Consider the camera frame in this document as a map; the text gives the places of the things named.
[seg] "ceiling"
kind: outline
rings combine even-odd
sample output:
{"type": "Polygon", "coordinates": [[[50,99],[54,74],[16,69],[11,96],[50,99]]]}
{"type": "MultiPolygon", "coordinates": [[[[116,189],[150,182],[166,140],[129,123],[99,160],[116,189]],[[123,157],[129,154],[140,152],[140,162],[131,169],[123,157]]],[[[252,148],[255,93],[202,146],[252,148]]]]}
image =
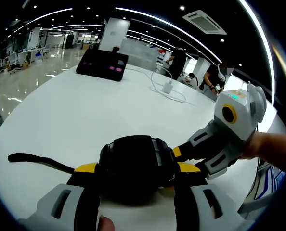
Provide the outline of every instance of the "ceiling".
{"type": "MultiPolygon", "coordinates": [[[[235,71],[235,75],[243,80],[251,79],[263,86],[267,98],[271,100],[271,75],[266,50],[256,27],[237,0],[182,0],[178,1],[178,3],[169,3],[167,1],[148,3],[129,0],[116,0],[111,3],[108,1],[91,2],[87,0],[30,0],[24,9],[16,6],[12,14],[11,26],[5,24],[5,28],[0,28],[0,43],[22,26],[24,27],[16,31],[12,36],[18,36],[20,31],[22,34],[27,34],[30,29],[38,26],[52,28],[77,24],[104,25],[103,22],[105,20],[108,21],[110,17],[125,17],[126,20],[130,21],[129,30],[152,36],[172,46],[176,46],[177,43],[182,41],[183,48],[186,49],[189,55],[193,57],[202,56],[213,63],[219,63],[213,54],[181,31],[154,18],[138,13],[116,10],[115,7],[131,9],[161,18],[186,31],[212,51],[220,60],[231,60],[235,67],[240,70],[240,72],[235,71]],[[186,7],[184,11],[179,10],[181,5],[186,7]],[[72,10],[55,13],[26,25],[40,16],[68,8],[72,8],[72,10]],[[202,10],[208,14],[225,30],[227,35],[207,35],[182,18],[184,15],[196,10],[202,10]]],[[[73,26],[62,27],[62,29],[71,29],[71,27],[74,29],[73,26]]],[[[84,29],[88,29],[90,32],[93,30],[101,34],[104,26],[84,26],[84,29]]],[[[134,32],[128,32],[128,34],[139,38],[141,36],[147,38],[142,34],[134,32]]],[[[167,49],[170,47],[159,40],[152,40],[153,42],[157,41],[159,45],[167,49]]],[[[286,100],[286,85],[285,83],[282,83],[282,85],[283,89],[278,90],[281,94],[276,95],[276,103],[279,105],[283,105],[282,102],[286,100]]]]}

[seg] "white table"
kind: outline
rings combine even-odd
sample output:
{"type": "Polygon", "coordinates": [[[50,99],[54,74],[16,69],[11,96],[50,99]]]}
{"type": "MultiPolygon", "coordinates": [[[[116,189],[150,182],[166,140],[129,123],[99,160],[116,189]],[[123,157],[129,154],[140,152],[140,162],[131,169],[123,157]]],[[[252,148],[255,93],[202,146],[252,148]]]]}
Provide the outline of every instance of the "white table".
{"type": "Polygon", "coordinates": [[[19,59],[19,63],[20,65],[22,65],[24,63],[24,60],[26,59],[26,54],[27,53],[31,53],[31,62],[33,62],[35,60],[35,55],[37,52],[41,52],[44,49],[44,47],[42,48],[36,48],[36,49],[31,49],[31,50],[27,50],[27,51],[23,51],[18,53],[18,59],[19,59]]]}
{"type": "MultiPolygon", "coordinates": [[[[151,71],[128,65],[151,74],[151,71]]],[[[9,163],[7,156],[30,153],[71,167],[97,162],[102,147],[129,135],[161,138],[169,147],[184,143],[214,117],[214,102],[174,81],[187,103],[150,90],[144,74],[126,70],[120,82],[63,72],[36,89],[8,116],[0,128],[0,197],[15,218],[28,218],[37,201],[70,174],[36,163],[9,163]]],[[[155,74],[159,83],[167,77],[155,74]]],[[[257,159],[238,160],[214,180],[235,202],[247,196],[256,175],[257,159]]],[[[100,214],[116,230],[176,230],[173,189],[160,190],[154,205],[128,207],[103,202],[100,214]]]]}

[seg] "person's arm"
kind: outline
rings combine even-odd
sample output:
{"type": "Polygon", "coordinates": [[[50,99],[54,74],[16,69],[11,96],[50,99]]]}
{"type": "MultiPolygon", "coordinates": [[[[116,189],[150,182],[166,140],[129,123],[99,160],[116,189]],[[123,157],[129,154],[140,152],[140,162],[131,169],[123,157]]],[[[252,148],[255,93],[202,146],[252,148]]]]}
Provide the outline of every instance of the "person's arm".
{"type": "Polygon", "coordinates": [[[246,145],[242,159],[259,157],[286,171],[286,134],[255,132],[246,145]]]}
{"type": "MultiPolygon", "coordinates": [[[[209,86],[209,88],[214,88],[215,86],[213,86],[212,83],[210,82],[209,76],[210,76],[210,73],[209,73],[209,72],[206,72],[203,79],[204,79],[205,83],[209,86]]],[[[216,89],[212,89],[211,91],[212,91],[215,95],[217,95],[216,89]]]]}
{"type": "Polygon", "coordinates": [[[224,90],[224,86],[221,86],[219,93],[223,92],[223,90],[224,90]]]}
{"type": "Polygon", "coordinates": [[[166,63],[171,62],[174,58],[175,58],[175,56],[172,55],[168,60],[166,60],[166,63]]]}

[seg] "glossy floor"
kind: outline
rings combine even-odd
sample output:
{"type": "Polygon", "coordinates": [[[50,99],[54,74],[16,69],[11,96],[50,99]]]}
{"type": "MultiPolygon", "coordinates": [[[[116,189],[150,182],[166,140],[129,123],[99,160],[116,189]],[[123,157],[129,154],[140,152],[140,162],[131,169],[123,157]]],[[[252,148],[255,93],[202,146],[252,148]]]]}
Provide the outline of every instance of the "glossy floor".
{"type": "Polygon", "coordinates": [[[0,112],[3,119],[36,88],[59,73],[79,64],[84,54],[80,49],[51,50],[47,58],[33,62],[26,70],[0,73],[0,112]]]}

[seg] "charging cable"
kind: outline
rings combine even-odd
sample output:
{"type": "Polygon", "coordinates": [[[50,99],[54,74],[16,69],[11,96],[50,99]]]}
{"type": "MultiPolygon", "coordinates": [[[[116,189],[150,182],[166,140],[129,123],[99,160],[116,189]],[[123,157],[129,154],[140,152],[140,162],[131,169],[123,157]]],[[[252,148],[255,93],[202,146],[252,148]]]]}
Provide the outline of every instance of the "charging cable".
{"type": "MultiPolygon", "coordinates": [[[[173,80],[172,74],[171,74],[167,69],[165,69],[164,67],[161,67],[161,66],[159,66],[159,67],[160,67],[160,68],[163,68],[165,71],[167,71],[167,72],[170,74],[171,80],[170,80],[169,84],[171,84],[171,83],[172,83],[172,80],[173,80]]],[[[181,100],[181,99],[179,99],[179,98],[176,98],[176,97],[167,95],[166,93],[159,91],[159,90],[156,88],[155,84],[158,84],[158,85],[160,85],[160,86],[162,86],[162,87],[164,87],[164,85],[162,85],[162,84],[160,84],[160,83],[157,83],[156,81],[153,80],[153,75],[154,75],[154,73],[156,72],[157,69],[152,72],[152,74],[151,74],[150,77],[149,77],[145,72],[143,72],[143,71],[139,71],[139,70],[132,69],[132,68],[126,68],[126,69],[127,69],[127,70],[131,70],[131,71],[140,72],[140,73],[144,74],[146,77],[148,77],[149,80],[152,82],[152,85],[153,85],[153,87],[154,87],[154,89],[151,89],[152,91],[155,91],[155,92],[157,92],[157,93],[163,95],[164,97],[166,97],[166,98],[168,98],[168,99],[170,99],[170,100],[174,100],[174,101],[177,101],[177,102],[180,102],[180,103],[188,103],[188,104],[190,104],[190,105],[192,105],[192,106],[195,106],[194,104],[192,104],[192,103],[190,103],[190,102],[187,102],[186,97],[185,97],[182,93],[180,93],[180,92],[178,92],[178,91],[176,91],[176,90],[172,90],[172,91],[174,91],[174,92],[176,92],[176,93],[182,95],[182,97],[184,98],[184,100],[181,100]]]]}

